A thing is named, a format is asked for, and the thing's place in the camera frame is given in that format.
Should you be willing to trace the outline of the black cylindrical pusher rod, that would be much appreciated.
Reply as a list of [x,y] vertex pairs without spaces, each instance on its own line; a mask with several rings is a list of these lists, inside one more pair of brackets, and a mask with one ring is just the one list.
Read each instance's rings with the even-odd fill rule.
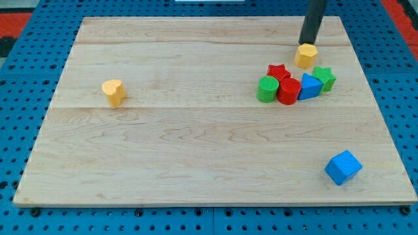
[[328,0],[310,0],[298,39],[300,45],[315,44],[327,5]]

